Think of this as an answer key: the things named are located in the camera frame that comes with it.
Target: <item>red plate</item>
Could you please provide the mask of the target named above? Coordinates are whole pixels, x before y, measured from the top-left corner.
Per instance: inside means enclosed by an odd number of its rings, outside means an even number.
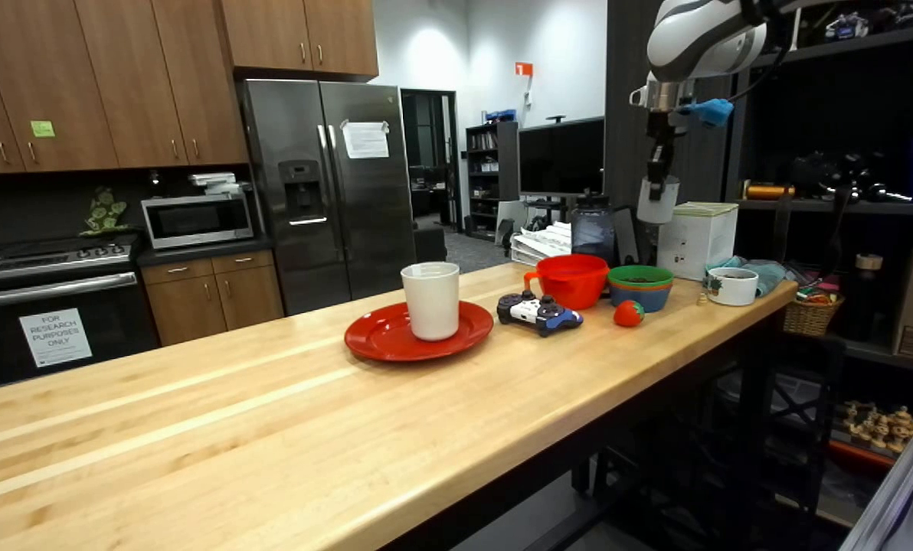
[[[373,359],[373,361],[433,361],[433,359],[446,359],[461,354],[466,349],[475,349],[478,343],[486,340],[494,328],[494,314],[475,302],[461,302],[461,328],[449,340],[418,340],[407,330],[407,305],[395,302],[387,309],[373,309],[364,319],[355,319],[342,343],[352,349],[357,359]]]

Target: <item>stainless steel refrigerator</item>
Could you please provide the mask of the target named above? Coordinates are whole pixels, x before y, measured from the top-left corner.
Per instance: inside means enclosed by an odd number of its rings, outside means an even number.
[[[401,288],[418,247],[397,89],[245,81],[242,106],[285,309]]]

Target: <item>small red ball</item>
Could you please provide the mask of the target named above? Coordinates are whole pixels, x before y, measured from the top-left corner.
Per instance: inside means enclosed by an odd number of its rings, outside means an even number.
[[[644,309],[637,299],[621,299],[614,309],[614,324],[618,328],[637,328],[644,321]]]

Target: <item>oven door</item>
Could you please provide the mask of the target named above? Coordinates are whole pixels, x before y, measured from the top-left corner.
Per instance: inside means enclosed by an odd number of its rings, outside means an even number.
[[[0,292],[0,386],[157,347],[135,271]]]

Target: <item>drawer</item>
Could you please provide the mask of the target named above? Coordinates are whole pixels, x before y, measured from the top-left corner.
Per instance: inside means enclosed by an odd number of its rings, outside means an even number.
[[[228,254],[228,257],[212,257],[216,271],[238,271],[238,269],[273,269],[273,254],[271,250],[247,250],[247,254]]]
[[[159,263],[145,269],[146,285],[204,278],[204,274],[212,274],[212,259]]]

